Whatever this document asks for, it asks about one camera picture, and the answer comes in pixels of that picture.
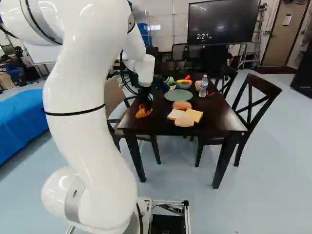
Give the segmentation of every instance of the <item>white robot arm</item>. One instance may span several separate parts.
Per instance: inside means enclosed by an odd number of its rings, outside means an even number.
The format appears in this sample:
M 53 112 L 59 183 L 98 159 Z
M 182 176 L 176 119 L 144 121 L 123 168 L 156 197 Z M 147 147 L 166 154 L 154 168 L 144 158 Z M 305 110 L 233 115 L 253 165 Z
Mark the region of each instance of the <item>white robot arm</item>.
M 107 127 L 104 85 L 122 49 L 143 86 L 151 85 L 155 64 L 127 0 L 2 0 L 0 11 L 15 37 L 41 46 L 63 44 L 43 102 L 69 167 L 45 183 L 46 209 L 89 232 L 123 233 L 136 209 L 137 185 Z

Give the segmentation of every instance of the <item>dining table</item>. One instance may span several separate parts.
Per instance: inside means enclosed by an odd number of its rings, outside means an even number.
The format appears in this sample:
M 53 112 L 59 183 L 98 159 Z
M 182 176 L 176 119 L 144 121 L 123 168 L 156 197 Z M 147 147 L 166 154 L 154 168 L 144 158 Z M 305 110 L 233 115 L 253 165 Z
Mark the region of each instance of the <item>dining table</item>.
M 193 83 L 188 90 L 193 94 L 193 97 L 189 102 L 192 109 L 203 112 L 201 121 L 198 124 L 195 123 L 193 127 L 178 127 L 175 126 L 174 121 L 167 119 L 167 115 L 173 109 L 173 102 L 164 98 L 164 92 L 161 89 L 153 92 L 153 112 L 148 117 L 136 118 L 136 113 L 141 104 L 139 99 L 136 98 L 118 125 L 117 128 L 125 134 L 140 182 L 146 182 L 146 175 L 136 135 L 190 136 L 198 137 L 198 140 L 205 137 L 224 138 L 212 183 L 214 189 L 219 188 L 236 144 L 242 134 L 248 130 L 210 79 L 208 79 L 207 97 L 198 96 L 195 81 L 202 80 L 203 75 L 203 73 L 195 73 L 191 74 L 190 78 Z M 174 79 L 177 80 L 181 77 L 182 75 L 179 75 Z

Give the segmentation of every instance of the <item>blue sofa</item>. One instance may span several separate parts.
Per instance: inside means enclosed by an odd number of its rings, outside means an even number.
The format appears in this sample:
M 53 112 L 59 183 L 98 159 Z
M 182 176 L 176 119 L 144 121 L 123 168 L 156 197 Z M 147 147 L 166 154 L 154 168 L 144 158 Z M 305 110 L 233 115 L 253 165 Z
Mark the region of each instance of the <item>blue sofa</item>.
M 41 89 L 0 101 L 0 165 L 48 129 L 42 107 Z

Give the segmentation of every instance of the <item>plastic bottle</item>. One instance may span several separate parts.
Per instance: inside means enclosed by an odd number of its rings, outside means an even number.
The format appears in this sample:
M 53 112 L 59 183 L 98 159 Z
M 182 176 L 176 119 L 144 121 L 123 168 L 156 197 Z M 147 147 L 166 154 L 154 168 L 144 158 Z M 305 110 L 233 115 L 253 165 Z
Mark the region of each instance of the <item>plastic bottle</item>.
M 204 98 L 207 93 L 207 87 L 208 87 L 208 78 L 207 75 L 204 75 L 203 79 L 200 82 L 200 91 L 199 91 L 199 97 Z

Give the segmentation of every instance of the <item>green plate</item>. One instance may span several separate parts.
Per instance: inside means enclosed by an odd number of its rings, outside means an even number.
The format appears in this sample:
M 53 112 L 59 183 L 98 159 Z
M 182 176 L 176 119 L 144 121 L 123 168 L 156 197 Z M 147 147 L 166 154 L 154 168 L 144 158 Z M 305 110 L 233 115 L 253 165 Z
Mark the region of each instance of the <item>green plate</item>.
M 184 89 L 174 89 L 165 93 L 165 98 L 169 101 L 188 101 L 192 97 L 193 94 Z

